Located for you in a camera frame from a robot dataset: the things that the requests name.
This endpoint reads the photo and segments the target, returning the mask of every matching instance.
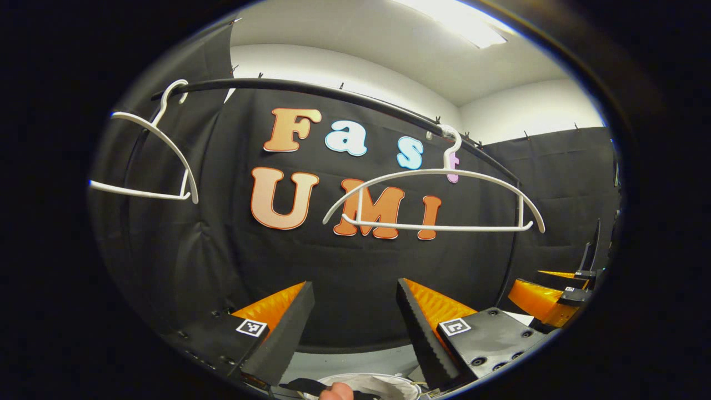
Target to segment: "ceiling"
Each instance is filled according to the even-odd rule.
[[[430,17],[391,0],[265,0],[242,10],[231,46],[290,44],[382,65],[457,107],[491,93],[567,74],[524,38],[479,49]]]

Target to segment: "human hand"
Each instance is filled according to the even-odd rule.
[[[319,400],[353,400],[353,390],[347,384],[336,382],[321,392]]]

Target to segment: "orange letter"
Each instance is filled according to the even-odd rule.
[[[309,120],[316,124],[321,121],[321,113],[318,110],[275,108],[272,114],[274,114],[272,138],[264,144],[264,150],[268,152],[297,151],[299,143],[294,141],[294,133],[299,135],[299,139],[306,139],[311,129]]]
[[[346,190],[346,193],[348,193],[362,183],[363,181],[358,179],[344,179],[341,182],[341,186]],[[373,203],[373,198],[370,197],[370,191],[365,189],[363,191],[363,210],[361,210],[360,219],[367,222],[378,222],[378,220],[380,220],[380,222],[383,223],[397,223],[397,211],[400,209],[400,201],[403,197],[405,197],[405,193],[402,189],[388,187],[385,188],[380,198]],[[358,195],[354,194],[346,199],[346,203],[343,205],[343,214],[351,219],[356,219],[357,210]],[[361,226],[360,232],[363,236],[366,236],[370,233],[371,228],[372,226]],[[343,219],[343,217],[341,217],[341,223],[333,228],[333,232],[336,235],[342,236],[353,236],[357,231],[358,229]],[[379,239],[394,239],[397,238],[397,229],[383,228],[380,226],[375,228],[373,236]]]
[[[439,206],[442,205],[442,200],[435,196],[425,196],[422,198],[424,203],[424,218],[422,219],[422,225],[436,225],[437,224],[437,211]],[[430,241],[437,236],[436,231],[431,231],[429,229],[417,232],[417,238],[421,241]]]
[[[284,178],[284,172],[273,168],[257,167],[252,170],[255,178],[255,187],[252,190],[252,215],[264,226],[284,231],[294,229],[304,223],[309,213],[309,200],[311,189],[318,184],[319,177],[304,172],[292,175],[296,184],[294,193],[294,207],[287,215],[274,211],[274,191],[277,182]]]

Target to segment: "white plastic hanger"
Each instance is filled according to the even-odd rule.
[[[194,204],[198,203],[198,185],[195,183],[195,177],[193,177],[193,171],[190,169],[190,165],[188,165],[188,161],[185,159],[183,156],[183,153],[178,149],[178,147],[173,143],[172,140],[170,140],[169,137],[166,136],[163,132],[161,132],[160,129],[158,129],[158,122],[161,120],[163,117],[163,114],[166,112],[166,108],[168,107],[168,97],[171,94],[171,91],[176,87],[180,85],[187,85],[188,81],[184,79],[176,80],[175,82],[171,83],[170,86],[166,89],[165,92],[163,92],[163,96],[161,97],[161,109],[158,111],[158,115],[153,119],[153,122],[148,122],[144,120],[143,118],[129,114],[128,112],[114,112],[111,114],[111,119],[119,119],[119,120],[128,120],[131,122],[135,122],[138,125],[141,125],[142,127],[146,128],[148,131],[153,132],[156,136],[158,136],[161,140],[163,140],[172,150],[175,152],[175,154],[178,155],[178,158],[181,160],[183,163],[183,166],[185,166],[185,173],[183,174],[183,183],[180,188],[180,194],[179,195],[174,195],[174,194],[162,194],[162,193],[153,193],[151,191],[140,191],[140,190],[133,190],[133,189],[125,189],[119,186],[113,186],[113,185],[107,185],[103,184],[101,182],[96,182],[96,181],[89,181],[89,187],[92,189],[96,190],[102,190],[102,191],[108,191],[111,193],[116,193],[116,194],[126,194],[128,196],[139,196],[139,197],[151,197],[153,199],[165,199],[165,200],[185,200],[188,197],[191,197],[192,195],[192,200]],[[181,97],[180,101],[178,101],[179,104],[183,104],[185,99],[188,97],[188,93],[184,93],[183,96]],[[190,182],[190,188],[191,191],[188,193],[185,193],[185,183],[186,181]]]
[[[532,225],[533,221],[529,221],[525,226],[523,225],[523,204],[526,203],[530,210],[533,212],[533,216],[538,225],[538,230],[541,233],[545,232],[545,224],[543,223],[543,218],[540,216],[540,212],[535,208],[533,202],[515,186],[506,183],[500,179],[490,177],[489,175],[479,174],[478,172],[464,171],[460,169],[452,169],[449,163],[449,155],[459,150],[461,146],[461,135],[453,127],[448,125],[440,125],[442,127],[442,133],[454,137],[454,146],[448,148],[444,151],[444,168],[441,169],[416,169],[413,171],[396,172],[394,174],[383,175],[378,178],[371,179],[370,181],[363,182],[362,184],[356,186],[350,192],[346,193],[341,197],[326,213],[322,223],[326,225],[328,220],[336,211],[336,209],[343,204],[348,197],[358,193],[358,210],[355,213],[355,220],[349,218],[345,214],[341,214],[341,217],[347,222],[353,225],[359,226],[373,226],[373,227],[383,227],[383,228],[395,228],[395,229],[411,229],[411,230],[431,230],[431,231],[456,231],[456,232],[521,232],[527,231]],[[493,182],[495,184],[501,185],[508,190],[512,191],[518,196],[518,225],[517,226],[437,226],[437,225],[411,225],[408,223],[382,223],[382,222],[370,222],[363,221],[361,219],[361,214],[363,212],[363,190],[374,184],[378,184],[383,181],[389,181],[391,179],[400,177],[410,177],[413,175],[445,175],[445,174],[455,174],[462,175],[463,177],[472,177],[483,179],[485,181]]]

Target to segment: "screw hole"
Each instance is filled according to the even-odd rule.
[[[221,359],[225,364],[229,364],[229,365],[236,365],[236,364],[237,364],[237,363],[235,363],[235,360],[233,360],[233,359],[231,359],[231,358],[229,358],[229,357],[226,357],[226,356],[220,356],[220,359]]]

